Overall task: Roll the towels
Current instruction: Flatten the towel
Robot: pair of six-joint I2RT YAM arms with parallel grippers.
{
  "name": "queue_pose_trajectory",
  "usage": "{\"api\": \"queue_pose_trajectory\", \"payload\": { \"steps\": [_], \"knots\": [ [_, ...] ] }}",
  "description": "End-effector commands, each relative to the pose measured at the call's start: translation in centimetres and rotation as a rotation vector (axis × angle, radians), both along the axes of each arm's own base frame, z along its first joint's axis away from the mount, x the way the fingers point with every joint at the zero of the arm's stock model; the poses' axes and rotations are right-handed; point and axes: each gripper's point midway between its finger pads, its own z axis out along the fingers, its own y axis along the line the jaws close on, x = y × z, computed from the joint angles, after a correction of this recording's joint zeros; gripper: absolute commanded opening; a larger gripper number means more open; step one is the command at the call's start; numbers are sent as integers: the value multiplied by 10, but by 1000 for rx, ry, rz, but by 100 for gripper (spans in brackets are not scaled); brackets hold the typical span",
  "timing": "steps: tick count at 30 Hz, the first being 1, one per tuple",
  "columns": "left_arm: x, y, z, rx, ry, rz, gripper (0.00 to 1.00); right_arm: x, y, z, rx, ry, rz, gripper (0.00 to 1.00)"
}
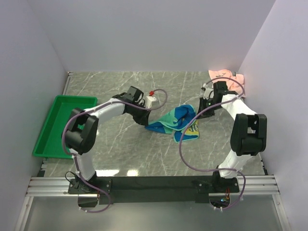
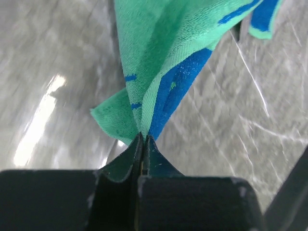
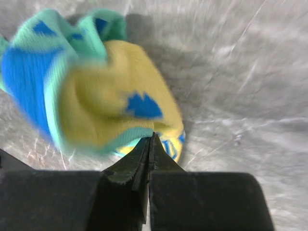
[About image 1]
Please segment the blue green crocodile towel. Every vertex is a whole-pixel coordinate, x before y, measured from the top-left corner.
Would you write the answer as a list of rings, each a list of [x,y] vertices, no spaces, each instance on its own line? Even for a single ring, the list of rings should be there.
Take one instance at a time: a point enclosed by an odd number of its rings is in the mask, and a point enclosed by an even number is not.
[[[190,104],[184,104],[149,123],[145,128],[157,133],[172,134],[175,143],[180,142],[182,134],[184,134],[182,141],[191,141],[199,138],[198,121],[195,120],[186,131],[185,128],[195,116],[195,108]]]

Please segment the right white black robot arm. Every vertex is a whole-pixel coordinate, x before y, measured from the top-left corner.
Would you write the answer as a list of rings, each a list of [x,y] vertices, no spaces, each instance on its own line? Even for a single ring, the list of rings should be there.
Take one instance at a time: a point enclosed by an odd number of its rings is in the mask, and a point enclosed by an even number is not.
[[[218,166],[219,176],[212,179],[212,188],[222,192],[229,185],[228,179],[236,177],[250,159],[265,150],[267,117],[250,109],[242,100],[244,93],[228,90],[225,81],[215,82],[212,89],[204,84],[201,91],[198,119],[214,116],[217,109],[223,108],[234,120],[231,150]]]

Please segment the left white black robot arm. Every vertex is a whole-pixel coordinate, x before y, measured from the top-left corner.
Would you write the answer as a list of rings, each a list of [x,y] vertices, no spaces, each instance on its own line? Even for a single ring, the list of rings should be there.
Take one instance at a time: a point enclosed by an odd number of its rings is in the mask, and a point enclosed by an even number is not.
[[[123,114],[132,116],[135,123],[147,126],[150,111],[144,93],[131,86],[127,92],[117,94],[107,102],[88,109],[75,108],[64,128],[63,144],[73,155],[77,175],[83,178],[80,188],[85,193],[96,190],[97,181],[90,150],[95,144],[100,124]]]

